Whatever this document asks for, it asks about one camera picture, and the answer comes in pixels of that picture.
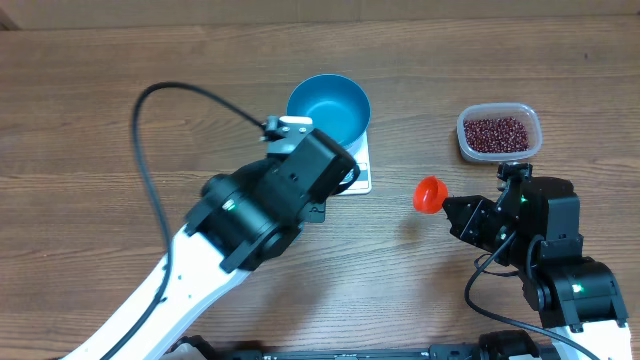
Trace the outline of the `red scoop with blue handle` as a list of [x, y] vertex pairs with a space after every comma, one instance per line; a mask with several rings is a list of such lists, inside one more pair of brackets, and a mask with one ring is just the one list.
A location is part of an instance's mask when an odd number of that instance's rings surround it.
[[428, 176], [417, 185], [413, 195], [413, 206], [418, 212], [435, 214], [442, 209], [448, 196], [445, 183], [435, 176]]

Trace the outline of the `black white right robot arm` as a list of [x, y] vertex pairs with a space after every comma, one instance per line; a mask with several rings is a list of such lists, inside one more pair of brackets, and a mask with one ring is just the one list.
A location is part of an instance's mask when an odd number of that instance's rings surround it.
[[573, 184], [555, 177], [504, 176], [498, 200], [448, 197], [443, 209], [451, 234], [513, 266], [537, 326], [474, 305], [499, 322], [544, 335], [561, 359], [629, 359], [628, 312], [619, 284], [602, 262], [583, 253], [580, 199]]

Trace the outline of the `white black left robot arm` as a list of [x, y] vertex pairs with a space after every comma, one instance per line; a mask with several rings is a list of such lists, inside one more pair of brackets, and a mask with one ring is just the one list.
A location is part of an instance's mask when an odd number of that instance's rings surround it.
[[159, 359], [218, 299], [263, 262], [280, 256], [316, 209], [356, 169], [354, 158], [318, 129], [203, 187], [184, 226], [143, 283], [72, 359]]

